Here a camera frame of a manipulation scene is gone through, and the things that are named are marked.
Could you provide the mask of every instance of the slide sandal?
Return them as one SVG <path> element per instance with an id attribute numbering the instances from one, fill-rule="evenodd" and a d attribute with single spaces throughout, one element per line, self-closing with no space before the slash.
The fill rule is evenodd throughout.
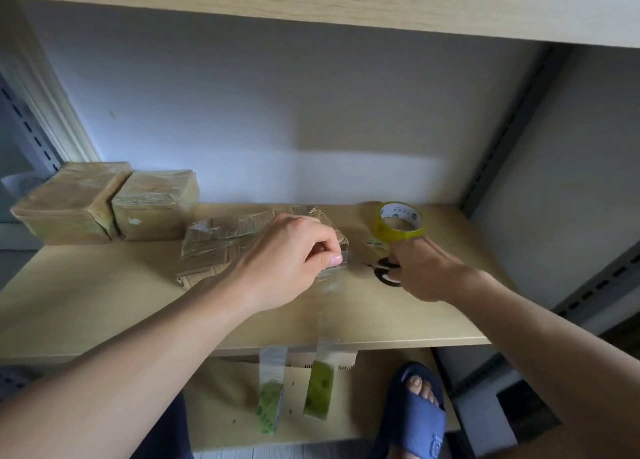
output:
<path id="1" fill-rule="evenodd" d="M 414 374 L 431 384 L 439 407 L 407 390 L 406 381 Z M 385 459 L 391 445 L 420 459 L 436 459 L 442 447 L 445 425 L 444 393 L 440 380 L 425 365 L 409 362 L 391 379 L 382 424 L 369 459 Z"/>

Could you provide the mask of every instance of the person's right hand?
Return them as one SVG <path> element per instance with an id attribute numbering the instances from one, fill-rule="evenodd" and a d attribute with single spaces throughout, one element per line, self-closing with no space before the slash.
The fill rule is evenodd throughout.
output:
<path id="1" fill-rule="evenodd" d="M 401 268 L 389 278 L 423 301 L 451 301 L 484 280 L 484 272 L 465 265 L 426 237 L 391 244 L 389 261 Z"/>

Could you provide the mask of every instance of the wall molding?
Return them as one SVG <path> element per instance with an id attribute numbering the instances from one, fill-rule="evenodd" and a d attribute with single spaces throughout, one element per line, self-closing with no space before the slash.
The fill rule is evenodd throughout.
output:
<path id="1" fill-rule="evenodd" d="M 0 72 L 64 161 L 100 161 L 20 3 L 0 0 Z"/>

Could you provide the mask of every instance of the person's right arm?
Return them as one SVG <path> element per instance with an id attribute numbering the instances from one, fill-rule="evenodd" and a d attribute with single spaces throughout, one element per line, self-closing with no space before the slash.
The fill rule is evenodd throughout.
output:
<path id="1" fill-rule="evenodd" d="M 565 424 L 588 457 L 640 457 L 640 362 L 471 269 L 424 237 L 395 242 L 389 272 L 458 308 Z"/>

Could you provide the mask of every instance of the tape roll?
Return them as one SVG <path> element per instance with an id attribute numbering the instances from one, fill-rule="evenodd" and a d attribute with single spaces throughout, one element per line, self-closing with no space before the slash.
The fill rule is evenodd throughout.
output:
<path id="1" fill-rule="evenodd" d="M 389 225 L 385 218 L 397 218 L 407 230 L 398 228 L 398 225 Z M 416 208 L 399 201 L 382 203 L 373 223 L 373 235 L 385 243 L 393 243 L 403 238 L 412 238 L 422 235 L 422 215 Z"/>

